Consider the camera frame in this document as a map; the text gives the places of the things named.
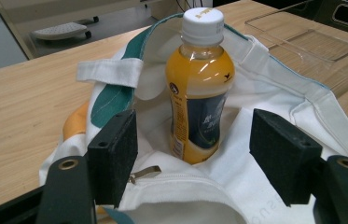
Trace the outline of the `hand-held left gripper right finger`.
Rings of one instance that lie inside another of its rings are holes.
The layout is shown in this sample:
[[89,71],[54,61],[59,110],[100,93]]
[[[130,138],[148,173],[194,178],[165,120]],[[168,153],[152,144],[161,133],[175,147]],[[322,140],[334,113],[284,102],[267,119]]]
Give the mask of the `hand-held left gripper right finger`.
[[319,143],[281,116],[256,108],[249,148],[286,206],[310,200],[311,171],[322,153]]

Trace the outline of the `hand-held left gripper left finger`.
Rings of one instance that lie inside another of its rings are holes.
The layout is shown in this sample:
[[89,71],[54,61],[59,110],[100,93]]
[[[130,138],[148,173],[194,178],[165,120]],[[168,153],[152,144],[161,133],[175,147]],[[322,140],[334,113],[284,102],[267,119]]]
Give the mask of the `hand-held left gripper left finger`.
[[119,206],[137,154],[136,112],[117,113],[88,145],[96,204]]

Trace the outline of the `white tote bag colour patches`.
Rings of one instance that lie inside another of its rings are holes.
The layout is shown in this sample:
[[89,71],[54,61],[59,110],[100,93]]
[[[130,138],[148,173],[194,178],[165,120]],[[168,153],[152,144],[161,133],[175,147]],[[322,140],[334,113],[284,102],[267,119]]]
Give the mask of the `white tote bag colour patches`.
[[72,113],[51,159],[82,156],[107,121],[137,113],[139,153],[119,205],[99,205],[100,222],[122,224],[314,224],[310,205],[286,207],[249,151],[255,109],[271,111],[322,146],[324,157],[348,157],[348,118],[334,93],[270,55],[250,35],[223,28],[235,66],[219,150],[189,165],[168,149],[170,107],[163,68],[179,46],[182,19],[173,15],[134,37],[110,59],[82,62],[77,79],[90,81],[90,100]]

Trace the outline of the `orange juice bottle white cap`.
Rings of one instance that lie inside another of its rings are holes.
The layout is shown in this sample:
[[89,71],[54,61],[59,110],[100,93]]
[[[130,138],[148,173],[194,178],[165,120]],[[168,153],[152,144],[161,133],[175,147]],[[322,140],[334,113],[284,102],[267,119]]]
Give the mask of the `orange juice bottle white cap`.
[[171,150],[190,164],[206,161],[218,149],[220,119],[235,77],[221,46],[224,16],[195,7],[183,15],[181,40],[167,61],[166,83],[173,112]]

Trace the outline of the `clear plastic tray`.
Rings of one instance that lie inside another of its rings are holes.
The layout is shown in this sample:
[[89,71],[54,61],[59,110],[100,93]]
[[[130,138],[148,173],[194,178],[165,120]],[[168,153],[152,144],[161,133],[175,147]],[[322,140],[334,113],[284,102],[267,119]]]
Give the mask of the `clear plastic tray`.
[[247,20],[245,27],[288,65],[348,58],[348,0],[301,0]]

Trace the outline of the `chair base with casters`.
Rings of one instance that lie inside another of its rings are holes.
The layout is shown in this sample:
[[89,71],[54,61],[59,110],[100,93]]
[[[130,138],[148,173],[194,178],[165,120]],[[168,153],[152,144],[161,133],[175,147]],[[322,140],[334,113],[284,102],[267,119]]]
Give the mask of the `chair base with casters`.
[[84,24],[68,22],[65,24],[33,31],[33,35],[37,39],[49,42],[73,38],[79,35],[84,35],[86,38],[91,38],[91,31]]

